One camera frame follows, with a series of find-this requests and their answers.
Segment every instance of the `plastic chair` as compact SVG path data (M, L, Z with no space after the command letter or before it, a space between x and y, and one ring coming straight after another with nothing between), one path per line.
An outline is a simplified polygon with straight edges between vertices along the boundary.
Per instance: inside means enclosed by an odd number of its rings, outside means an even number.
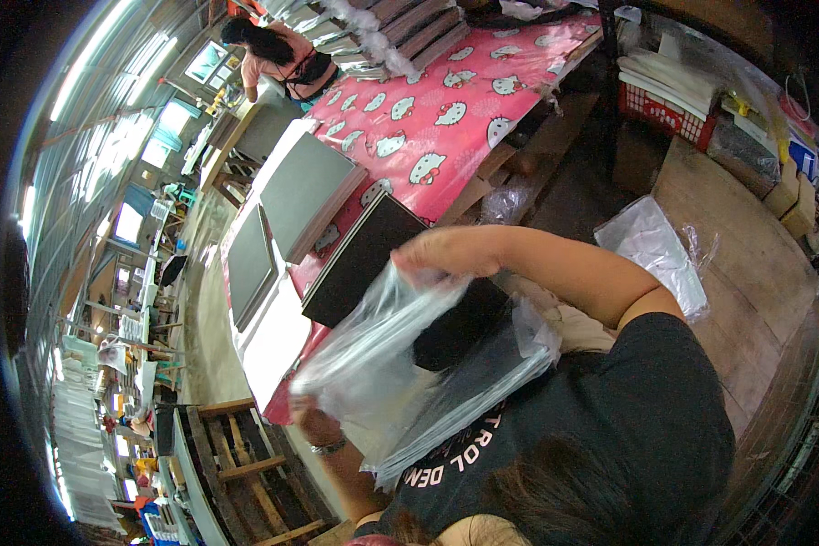
M190 209L197 202L197 191L188 191L182 188L182 193L179 194L179 202L184 202L187 208Z

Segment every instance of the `red plastic crate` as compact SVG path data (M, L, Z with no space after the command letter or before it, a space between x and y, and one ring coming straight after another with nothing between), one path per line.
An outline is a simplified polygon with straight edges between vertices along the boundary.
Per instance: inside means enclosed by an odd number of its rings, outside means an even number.
M701 152L707 151L713 128L716 127L716 118L713 114L707 116L707 121L700 118L679 105L665 101L654 93L619 82L619 111L625 115L650 121L660 126L673 137L679 135L694 144Z

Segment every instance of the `pink shirt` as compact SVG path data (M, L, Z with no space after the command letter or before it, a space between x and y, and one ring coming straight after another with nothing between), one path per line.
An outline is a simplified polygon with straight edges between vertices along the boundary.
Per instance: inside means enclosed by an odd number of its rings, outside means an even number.
M295 72L297 71L298 65L313 52L313 45L309 42L309 40L303 36L300 36L294 30L291 30L279 21L269 24L267 28L275 30L285 37L285 39L288 41L288 45L294 50L294 60L287 65L280 66L271 60L261 59L251 51L246 50L246 54L243 57L243 65L241 67L241 72L243 74L243 85L246 87L257 86L258 77L261 74L271 76L277 81L285 81L297 77ZM327 81L328 78L334 73L336 68L336 65L331 64L328 71L326 71L324 75L312 82L310 85L289 84L288 90L295 99L304 99L318 91L325 81Z

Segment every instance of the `woman in pink shirt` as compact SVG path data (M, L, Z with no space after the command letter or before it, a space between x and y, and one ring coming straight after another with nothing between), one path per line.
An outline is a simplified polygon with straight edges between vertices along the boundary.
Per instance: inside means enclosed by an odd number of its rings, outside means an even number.
M258 100L258 78L265 74L282 82L306 112L338 75L330 55L319 53L309 40L280 22L259 27L243 17L230 19L222 27L222 42L246 49L243 86L252 102Z

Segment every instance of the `dark hair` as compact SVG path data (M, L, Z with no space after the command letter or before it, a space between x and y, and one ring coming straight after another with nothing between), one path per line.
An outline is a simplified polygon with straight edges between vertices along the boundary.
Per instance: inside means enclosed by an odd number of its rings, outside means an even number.
M549 436L530 454L491 473L484 500L494 515L512 522L530 544L656 541L654 530L644 526L643 515L632 506L622 465L591 453L569 437ZM405 511L391 528L404 543L428 544L435 538ZM492 532L499 530L483 531L486 536Z
M294 49L282 34L273 29L254 26L245 17L234 17L222 26L222 42L248 44L253 55L280 66L294 60Z

